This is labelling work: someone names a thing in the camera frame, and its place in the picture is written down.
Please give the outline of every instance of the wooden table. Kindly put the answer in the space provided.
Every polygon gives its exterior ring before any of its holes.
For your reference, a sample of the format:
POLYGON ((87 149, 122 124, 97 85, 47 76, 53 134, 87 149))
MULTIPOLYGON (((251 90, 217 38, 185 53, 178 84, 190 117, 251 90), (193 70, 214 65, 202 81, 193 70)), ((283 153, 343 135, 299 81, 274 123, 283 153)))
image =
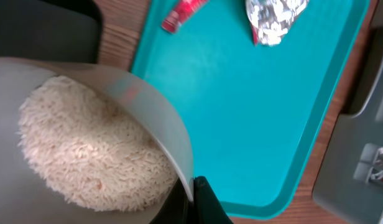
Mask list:
MULTIPOLYGON (((99 55, 99 62, 105 65, 129 70, 134 57, 145 16, 149 8, 149 0, 95 0, 101 8, 105 24, 103 41, 99 55)), ((348 98, 359 64, 362 62, 369 35, 371 21, 378 0, 372 0, 366 20, 362 25, 359 37, 354 45, 348 64, 339 81, 335 95, 331 101, 326 118, 321 127, 315 147, 299 183, 293 202, 283 214, 272 219, 270 223, 343 223, 336 216, 317 206, 311 192, 316 181, 318 171, 330 140, 336 119, 348 98)), ((233 218, 236 224, 253 224, 259 221, 233 218)))

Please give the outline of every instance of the foil-wrapped item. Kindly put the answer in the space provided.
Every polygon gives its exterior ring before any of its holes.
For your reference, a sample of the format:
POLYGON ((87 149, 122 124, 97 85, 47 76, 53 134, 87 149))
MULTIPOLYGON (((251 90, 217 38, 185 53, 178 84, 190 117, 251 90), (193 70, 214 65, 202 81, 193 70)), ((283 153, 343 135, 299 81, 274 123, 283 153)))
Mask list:
POLYGON ((246 0, 255 44, 277 45, 309 0, 246 0))

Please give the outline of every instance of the red wrapper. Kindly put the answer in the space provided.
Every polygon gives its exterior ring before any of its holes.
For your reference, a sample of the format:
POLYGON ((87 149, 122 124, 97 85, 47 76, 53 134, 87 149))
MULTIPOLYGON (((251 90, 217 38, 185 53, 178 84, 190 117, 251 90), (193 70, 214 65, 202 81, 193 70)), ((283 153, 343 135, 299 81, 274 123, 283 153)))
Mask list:
POLYGON ((251 25, 251 30, 252 30, 252 38, 254 39, 254 44, 255 46, 258 45, 258 42, 259 42, 259 38, 258 38, 258 28, 254 27, 254 25, 251 25))
POLYGON ((176 33, 197 10, 205 5, 208 0, 180 0, 162 23, 162 28, 170 33, 176 33))

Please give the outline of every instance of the uncooked white rice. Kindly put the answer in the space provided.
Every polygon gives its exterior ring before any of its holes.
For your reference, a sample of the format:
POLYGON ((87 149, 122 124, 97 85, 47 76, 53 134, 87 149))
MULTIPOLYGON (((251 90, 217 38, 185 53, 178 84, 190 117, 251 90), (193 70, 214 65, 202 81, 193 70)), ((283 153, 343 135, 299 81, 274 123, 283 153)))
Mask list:
POLYGON ((20 145, 30 167, 67 202, 96 211, 138 211, 177 176, 150 136, 114 103, 53 77, 20 107, 20 145))

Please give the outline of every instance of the teal tray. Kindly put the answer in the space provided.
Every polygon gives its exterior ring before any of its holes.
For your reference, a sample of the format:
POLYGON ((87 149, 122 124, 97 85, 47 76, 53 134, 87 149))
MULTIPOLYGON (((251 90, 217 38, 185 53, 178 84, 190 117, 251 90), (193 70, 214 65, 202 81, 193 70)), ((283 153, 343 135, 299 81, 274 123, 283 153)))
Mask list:
POLYGON ((195 176, 232 216, 291 202, 369 0, 311 0, 276 47, 255 47, 244 0, 211 0, 175 35, 153 0, 132 72, 179 112, 195 176))

